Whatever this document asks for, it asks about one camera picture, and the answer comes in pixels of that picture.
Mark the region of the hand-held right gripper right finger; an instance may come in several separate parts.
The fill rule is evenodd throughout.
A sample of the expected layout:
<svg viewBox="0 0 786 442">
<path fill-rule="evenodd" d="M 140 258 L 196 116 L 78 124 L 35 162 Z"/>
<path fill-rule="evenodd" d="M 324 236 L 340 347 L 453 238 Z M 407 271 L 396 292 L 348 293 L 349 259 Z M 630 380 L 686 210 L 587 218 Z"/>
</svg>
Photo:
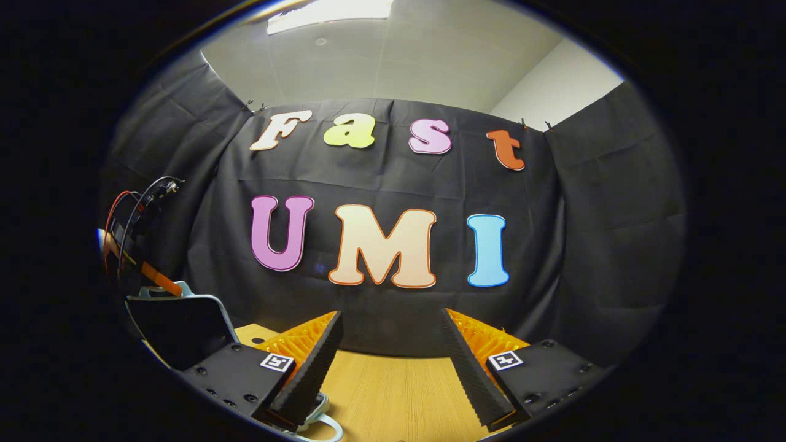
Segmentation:
<svg viewBox="0 0 786 442">
<path fill-rule="evenodd" d="M 527 343 L 449 308 L 440 319 L 464 394 L 491 432 L 561 408 L 607 374 L 555 339 Z"/>
</svg>

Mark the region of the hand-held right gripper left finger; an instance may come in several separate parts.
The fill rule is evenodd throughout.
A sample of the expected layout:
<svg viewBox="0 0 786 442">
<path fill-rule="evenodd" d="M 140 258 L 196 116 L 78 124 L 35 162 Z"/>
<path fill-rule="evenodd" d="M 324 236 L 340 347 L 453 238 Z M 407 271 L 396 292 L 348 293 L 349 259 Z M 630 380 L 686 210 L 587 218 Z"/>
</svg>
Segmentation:
<svg viewBox="0 0 786 442">
<path fill-rule="evenodd" d="M 182 375 L 245 419 L 294 432 L 317 410 L 342 338 L 342 314 L 332 311 L 261 345 L 225 344 Z"/>
</svg>

